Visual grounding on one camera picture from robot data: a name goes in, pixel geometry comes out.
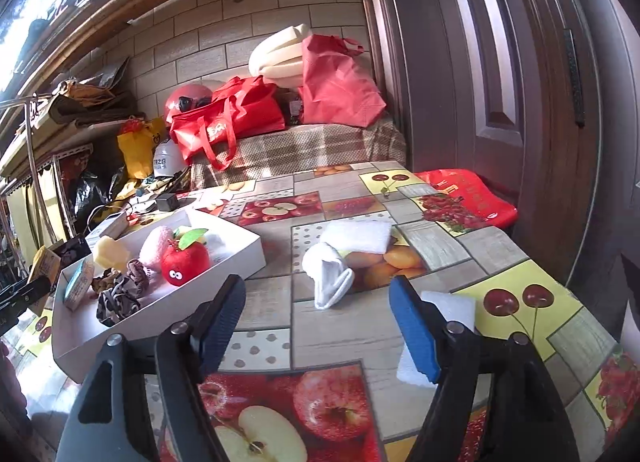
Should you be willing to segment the teal tissue pack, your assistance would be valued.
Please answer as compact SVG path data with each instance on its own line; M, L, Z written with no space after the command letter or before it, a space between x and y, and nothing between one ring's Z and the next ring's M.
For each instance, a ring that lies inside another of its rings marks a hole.
M72 278L67 283L63 303L65 307L74 312L87 296L94 278L94 261L91 256L84 258Z

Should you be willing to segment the black white patterned cloth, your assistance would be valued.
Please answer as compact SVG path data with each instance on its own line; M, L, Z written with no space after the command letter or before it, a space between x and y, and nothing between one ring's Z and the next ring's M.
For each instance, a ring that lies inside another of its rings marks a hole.
M127 290L128 281L122 278L111 289L100 293L96 318L104 326L114 326L141 308L140 302Z

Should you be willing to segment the brown braided knot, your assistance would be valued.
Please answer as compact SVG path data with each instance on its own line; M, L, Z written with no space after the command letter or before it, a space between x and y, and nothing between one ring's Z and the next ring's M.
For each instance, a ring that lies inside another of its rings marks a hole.
M91 289L96 295L100 295L104 291L113 289L120 278L122 278L122 273L119 270L106 268L102 274L92 279Z

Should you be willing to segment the red plush apple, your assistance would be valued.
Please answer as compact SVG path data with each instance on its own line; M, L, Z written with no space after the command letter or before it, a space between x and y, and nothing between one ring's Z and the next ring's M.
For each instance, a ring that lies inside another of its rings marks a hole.
M183 286L212 266L205 244L171 241L162 258L163 278L172 286Z

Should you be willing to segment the grey braided knot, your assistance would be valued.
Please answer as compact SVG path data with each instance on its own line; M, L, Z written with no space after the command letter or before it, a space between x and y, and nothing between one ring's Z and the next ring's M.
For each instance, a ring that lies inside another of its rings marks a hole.
M143 264L137 258L130 260L126 266L125 289L133 297L142 297L148 292L150 282Z

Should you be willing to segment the pink plush pad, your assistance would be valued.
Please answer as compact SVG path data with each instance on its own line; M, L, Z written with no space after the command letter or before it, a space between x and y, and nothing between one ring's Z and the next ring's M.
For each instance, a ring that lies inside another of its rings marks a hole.
M146 269L159 272L162 270L163 255L166 248L171 245L171 241L174 240L174 232L167 226L159 226L150 231L149 235L144 240L138 260L145 266Z

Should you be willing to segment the white towel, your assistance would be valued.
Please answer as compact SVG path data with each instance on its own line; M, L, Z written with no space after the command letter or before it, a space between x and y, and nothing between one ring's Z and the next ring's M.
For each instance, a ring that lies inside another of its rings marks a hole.
M303 272L314 282L314 308L327 310L336 305L352 287L355 273L337 250L318 242L304 254Z

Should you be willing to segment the white foam block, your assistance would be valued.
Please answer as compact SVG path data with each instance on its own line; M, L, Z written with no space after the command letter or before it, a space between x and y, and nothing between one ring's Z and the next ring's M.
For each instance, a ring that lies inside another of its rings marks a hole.
M320 240L343 254L384 254L390 243L392 224L377 220L332 220Z

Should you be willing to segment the white cardboard box tray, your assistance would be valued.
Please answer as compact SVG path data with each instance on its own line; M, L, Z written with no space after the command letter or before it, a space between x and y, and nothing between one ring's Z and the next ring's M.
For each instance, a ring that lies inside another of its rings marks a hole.
M213 266L184 286L172 286L161 274L151 274L150 292L140 298L141 309L114 326L99 322L98 302L91 297L85 297L73 312L69 310L64 305L66 286L80 263L60 272L53 304L52 352L58 367L74 382L84 380L110 334L120 333L128 340L157 336L166 326L191 315L199 304L212 300L229 274L247 279L266 266L258 234L194 208L175 211L117 242L136 255L152 230L182 225L207 230L206 248Z

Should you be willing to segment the metal shelf rack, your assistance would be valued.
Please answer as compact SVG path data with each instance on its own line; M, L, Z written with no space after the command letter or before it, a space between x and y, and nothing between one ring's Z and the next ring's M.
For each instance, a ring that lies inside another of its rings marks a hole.
M66 156L92 150L92 142L98 139L98 124L80 125L78 118L58 124L49 114L55 104L65 104L62 96L37 95L2 101L6 110L22 109L24 132L13 139L1 160L1 196L7 198L22 185L32 184L34 207L49 239L56 242L56 234L47 210L46 199L40 186L40 170L51 166Z

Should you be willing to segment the white power bank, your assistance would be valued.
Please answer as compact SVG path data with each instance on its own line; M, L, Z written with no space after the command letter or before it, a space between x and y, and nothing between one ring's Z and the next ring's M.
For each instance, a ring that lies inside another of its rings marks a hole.
M88 247L92 250L103 237L117 240L128 228L128 219L125 212L113 213L102 220L96 228L91 230L86 237Z

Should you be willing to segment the flat red bag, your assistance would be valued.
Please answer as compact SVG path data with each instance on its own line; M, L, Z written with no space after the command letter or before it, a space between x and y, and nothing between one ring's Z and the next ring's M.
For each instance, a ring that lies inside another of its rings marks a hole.
M423 218L438 222L453 236L488 226L506 229L518 219L516 207L495 196L470 170L428 170L416 177L436 190L412 198Z

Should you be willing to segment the black charger block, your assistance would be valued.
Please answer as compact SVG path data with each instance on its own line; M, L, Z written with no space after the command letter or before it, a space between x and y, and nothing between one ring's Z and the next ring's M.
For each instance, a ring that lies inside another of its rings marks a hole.
M179 200L175 193L162 193L155 199L155 204L160 212L173 212L179 207Z

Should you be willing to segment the yellow plastic bag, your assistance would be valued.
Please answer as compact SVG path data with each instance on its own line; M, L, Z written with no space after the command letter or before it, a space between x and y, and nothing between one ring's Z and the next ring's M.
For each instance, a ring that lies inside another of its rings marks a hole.
M117 144L129 178L145 179L153 173L154 150L166 136L166 125L162 118L147 121L130 116L122 124Z

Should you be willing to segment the plaid covered bench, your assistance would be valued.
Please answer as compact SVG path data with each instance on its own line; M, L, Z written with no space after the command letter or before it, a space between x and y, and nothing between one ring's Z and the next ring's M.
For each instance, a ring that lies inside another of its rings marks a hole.
M292 126L280 132L241 138L235 156L225 170L215 170L204 153L191 165L193 190L229 185L361 162L392 160L405 164L404 135L388 116L367 128L340 124Z

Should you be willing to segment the red tote bag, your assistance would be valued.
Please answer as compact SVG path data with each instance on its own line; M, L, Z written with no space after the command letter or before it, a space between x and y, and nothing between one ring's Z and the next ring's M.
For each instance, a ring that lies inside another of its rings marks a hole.
M257 78L230 78L213 90L206 106L177 115L168 125L183 159L190 164L204 153L215 170L228 168L241 138L285 130L277 103L277 85Z

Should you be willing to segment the red helmet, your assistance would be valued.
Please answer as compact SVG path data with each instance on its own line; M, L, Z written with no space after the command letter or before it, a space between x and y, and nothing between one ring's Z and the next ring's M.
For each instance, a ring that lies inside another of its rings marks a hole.
M165 102L166 123L170 125L177 115L206 106L212 97L213 92L202 84L188 83L177 87Z

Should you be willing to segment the red paper bag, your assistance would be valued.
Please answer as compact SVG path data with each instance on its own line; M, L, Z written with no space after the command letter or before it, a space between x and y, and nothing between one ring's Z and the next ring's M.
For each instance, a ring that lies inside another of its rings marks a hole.
M371 74L356 61L363 46L351 38L311 34L303 40L304 124L341 124L366 128L386 103Z

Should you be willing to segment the dark wooden door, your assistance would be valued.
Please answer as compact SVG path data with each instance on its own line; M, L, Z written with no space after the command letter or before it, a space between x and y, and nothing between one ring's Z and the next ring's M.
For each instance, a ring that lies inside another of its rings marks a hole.
M639 256L639 0L363 0L415 170L472 170L620 335Z

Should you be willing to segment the cream foam rolls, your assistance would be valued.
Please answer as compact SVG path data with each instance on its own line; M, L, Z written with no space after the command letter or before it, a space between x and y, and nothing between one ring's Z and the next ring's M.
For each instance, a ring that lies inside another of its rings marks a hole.
M250 54L248 70L282 88L303 84L303 40L311 34L305 23L287 26L263 40Z

